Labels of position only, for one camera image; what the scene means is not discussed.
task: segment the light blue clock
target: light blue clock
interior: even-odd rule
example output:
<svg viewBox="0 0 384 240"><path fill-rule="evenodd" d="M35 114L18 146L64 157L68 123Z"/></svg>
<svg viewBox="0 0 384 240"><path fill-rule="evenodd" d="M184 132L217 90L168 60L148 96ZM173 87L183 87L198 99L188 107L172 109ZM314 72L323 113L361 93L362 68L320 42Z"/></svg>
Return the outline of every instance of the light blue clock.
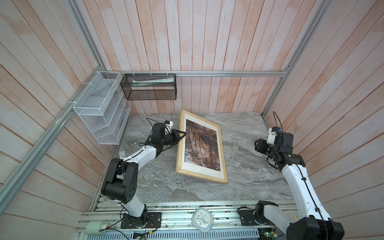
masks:
<svg viewBox="0 0 384 240"><path fill-rule="evenodd" d="M214 216L207 209L198 208L192 215L192 224L201 232L207 233L214 225Z"/></svg>

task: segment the marble tabletop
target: marble tabletop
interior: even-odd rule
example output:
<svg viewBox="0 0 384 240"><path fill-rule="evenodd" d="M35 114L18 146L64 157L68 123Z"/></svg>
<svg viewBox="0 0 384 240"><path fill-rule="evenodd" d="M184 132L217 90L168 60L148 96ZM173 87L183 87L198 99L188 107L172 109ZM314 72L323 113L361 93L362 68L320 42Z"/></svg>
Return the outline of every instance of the marble tabletop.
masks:
<svg viewBox="0 0 384 240"><path fill-rule="evenodd" d="M137 196L147 203L292 199L288 183L280 171L266 163L255 151L254 141L268 136L259 113L199 113L220 125L228 184L176 173L177 146L147 163L139 171ZM119 149L128 156L138 149L151 132L147 118L174 122L179 129L179 113L132 114Z"/></svg>

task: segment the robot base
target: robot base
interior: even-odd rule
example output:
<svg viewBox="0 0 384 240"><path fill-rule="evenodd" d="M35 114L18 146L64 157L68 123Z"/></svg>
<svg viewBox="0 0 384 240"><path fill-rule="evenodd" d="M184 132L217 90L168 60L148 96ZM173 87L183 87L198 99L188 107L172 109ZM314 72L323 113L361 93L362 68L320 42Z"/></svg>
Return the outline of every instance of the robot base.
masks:
<svg viewBox="0 0 384 240"><path fill-rule="evenodd" d="M129 228L141 228L142 226L136 226L138 222L137 217L129 216L128 214L123 215L124 220L121 222L121 229ZM147 222L149 223L147 228L160 228L161 226L161 212L149 212L147 217Z"/></svg>

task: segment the picture frame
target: picture frame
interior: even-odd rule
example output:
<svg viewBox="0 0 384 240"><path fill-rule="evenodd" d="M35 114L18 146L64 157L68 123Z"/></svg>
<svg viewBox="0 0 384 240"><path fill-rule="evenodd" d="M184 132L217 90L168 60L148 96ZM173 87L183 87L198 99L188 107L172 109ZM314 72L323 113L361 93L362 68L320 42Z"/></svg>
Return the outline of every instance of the picture frame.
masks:
<svg viewBox="0 0 384 240"><path fill-rule="evenodd" d="M176 172L227 184L220 126L181 110L180 131L187 135L178 144Z"/></svg>

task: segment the forest picture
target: forest picture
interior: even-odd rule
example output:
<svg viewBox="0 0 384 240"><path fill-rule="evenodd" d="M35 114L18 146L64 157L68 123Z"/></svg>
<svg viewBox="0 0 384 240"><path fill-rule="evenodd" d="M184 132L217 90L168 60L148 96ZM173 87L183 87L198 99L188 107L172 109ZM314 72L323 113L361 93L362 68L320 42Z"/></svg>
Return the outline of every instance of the forest picture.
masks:
<svg viewBox="0 0 384 240"><path fill-rule="evenodd" d="M220 171L215 130L186 120L185 162Z"/></svg>

